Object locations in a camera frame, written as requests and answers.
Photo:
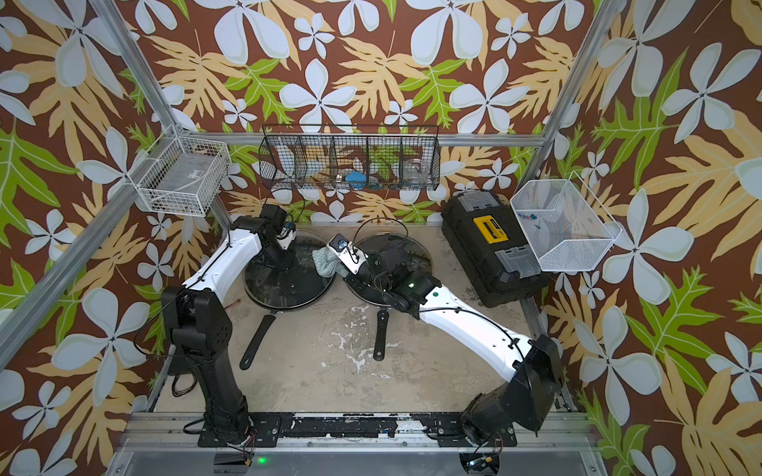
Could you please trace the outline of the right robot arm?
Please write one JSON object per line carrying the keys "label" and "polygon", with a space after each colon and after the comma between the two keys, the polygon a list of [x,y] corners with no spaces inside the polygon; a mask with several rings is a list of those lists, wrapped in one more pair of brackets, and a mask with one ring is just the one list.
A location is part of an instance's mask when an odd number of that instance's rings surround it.
{"label": "right robot arm", "polygon": [[404,263],[390,269],[359,250],[346,252],[341,262],[349,283],[379,292],[388,307],[448,333],[503,379],[460,414],[471,442],[485,442],[506,424],[541,430],[562,388],[561,358],[553,340],[529,337],[490,319],[428,270],[412,270]]}

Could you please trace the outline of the grey-green cloth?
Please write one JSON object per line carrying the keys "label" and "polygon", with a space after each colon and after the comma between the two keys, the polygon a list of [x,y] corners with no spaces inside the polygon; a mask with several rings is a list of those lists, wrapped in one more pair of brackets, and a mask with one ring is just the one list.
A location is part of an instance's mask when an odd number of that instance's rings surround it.
{"label": "grey-green cloth", "polygon": [[312,257],[316,271],[321,277],[331,278],[334,275],[339,275],[345,278],[347,276],[347,268],[331,247],[325,246],[314,250]]}

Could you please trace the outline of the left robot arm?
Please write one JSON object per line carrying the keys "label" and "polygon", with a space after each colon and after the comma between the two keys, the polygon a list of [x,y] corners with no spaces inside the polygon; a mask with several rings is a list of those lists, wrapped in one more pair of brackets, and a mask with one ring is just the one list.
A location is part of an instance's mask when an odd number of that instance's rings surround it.
{"label": "left robot arm", "polygon": [[166,335],[204,395],[204,428],[224,446],[244,446],[253,430],[228,356],[233,326],[223,301],[255,258],[269,268],[287,266],[296,237],[296,226],[287,217],[280,206],[265,204],[257,217],[237,218],[212,257],[180,287],[162,295]]}

